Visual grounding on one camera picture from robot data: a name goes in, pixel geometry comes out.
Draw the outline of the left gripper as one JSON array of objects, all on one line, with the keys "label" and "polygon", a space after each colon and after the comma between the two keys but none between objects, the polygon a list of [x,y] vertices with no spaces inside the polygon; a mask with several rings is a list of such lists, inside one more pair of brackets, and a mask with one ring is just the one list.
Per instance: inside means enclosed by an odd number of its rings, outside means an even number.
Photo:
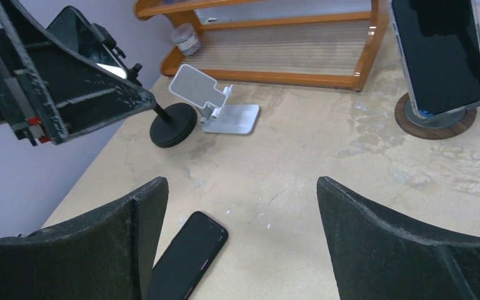
[{"label": "left gripper", "polygon": [[62,144],[157,105],[65,46],[19,1],[0,1],[0,125],[17,138]]}]

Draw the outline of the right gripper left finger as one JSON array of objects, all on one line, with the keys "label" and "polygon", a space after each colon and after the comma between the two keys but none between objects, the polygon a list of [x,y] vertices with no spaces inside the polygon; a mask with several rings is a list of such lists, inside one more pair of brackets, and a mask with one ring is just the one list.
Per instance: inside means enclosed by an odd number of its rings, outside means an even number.
[{"label": "right gripper left finger", "polygon": [[0,299],[144,299],[168,195],[157,177],[67,221],[0,238]]}]

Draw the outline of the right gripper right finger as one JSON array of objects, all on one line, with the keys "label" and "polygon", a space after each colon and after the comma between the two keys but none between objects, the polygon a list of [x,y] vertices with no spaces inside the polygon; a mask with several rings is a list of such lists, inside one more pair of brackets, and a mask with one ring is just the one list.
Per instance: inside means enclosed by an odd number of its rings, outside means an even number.
[{"label": "right gripper right finger", "polygon": [[317,201],[341,299],[480,299],[480,237],[411,218],[327,176]]}]

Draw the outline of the black phone from silver stand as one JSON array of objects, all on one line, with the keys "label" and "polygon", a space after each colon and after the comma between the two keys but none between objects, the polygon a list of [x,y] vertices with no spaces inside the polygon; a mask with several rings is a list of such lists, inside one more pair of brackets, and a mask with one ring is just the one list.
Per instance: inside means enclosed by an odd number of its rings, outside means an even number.
[{"label": "black phone from silver stand", "polygon": [[213,218],[192,213],[153,267],[146,298],[189,299],[228,237]]}]

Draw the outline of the black round-base stand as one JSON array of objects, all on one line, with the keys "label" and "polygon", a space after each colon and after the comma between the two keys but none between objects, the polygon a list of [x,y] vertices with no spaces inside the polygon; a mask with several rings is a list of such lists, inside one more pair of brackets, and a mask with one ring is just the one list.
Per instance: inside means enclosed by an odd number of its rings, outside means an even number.
[{"label": "black round-base stand", "polygon": [[[118,46],[115,39],[105,27],[96,23],[91,24],[91,31],[114,54],[115,60],[126,58],[124,51]],[[186,103],[176,103],[163,109],[157,105],[154,108],[157,117],[152,122],[149,135],[151,141],[160,148],[170,148],[185,140],[196,127],[197,112]]]}]

